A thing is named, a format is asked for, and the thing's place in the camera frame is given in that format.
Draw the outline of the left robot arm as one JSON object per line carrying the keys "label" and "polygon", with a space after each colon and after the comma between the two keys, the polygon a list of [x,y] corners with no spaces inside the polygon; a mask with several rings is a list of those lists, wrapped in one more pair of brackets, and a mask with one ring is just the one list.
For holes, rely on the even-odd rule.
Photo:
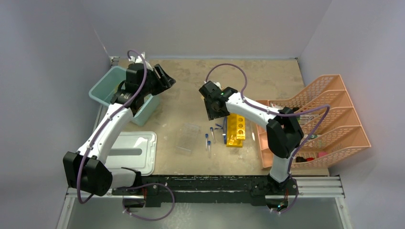
{"label": "left robot arm", "polygon": [[143,107],[144,98],[159,95],[176,84],[159,64],[145,67],[142,63],[132,63],[126,69],[113,67],[110,72],[118,72],[121,76],[105,75],[97,83],[101,88],[105,88],[106,83],[112,87],[105,116],[78,150],[67,152],[63,157],[68,186],[76,189],[78,198],[82,191],[90,196],[103,196],[111,188],[121,187],[130,195],[141,192],[139,171],[129,167],[109,169],[105,163],[121,131]]}

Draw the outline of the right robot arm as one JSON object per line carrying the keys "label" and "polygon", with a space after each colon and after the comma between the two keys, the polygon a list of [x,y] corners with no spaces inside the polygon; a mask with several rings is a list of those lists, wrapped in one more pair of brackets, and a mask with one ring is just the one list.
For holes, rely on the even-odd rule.
{"label": "right robot arm", "polygon": [[268,148],[274,155],[268,188],[274,194],[284,191],[290,177],[292,157],[304,136],[292,110],[287,107],[277,110],[260,104],[234,88],[222,90],[212,81],[207,81],[199,92],[209,120],[237,114],[265,129]]}

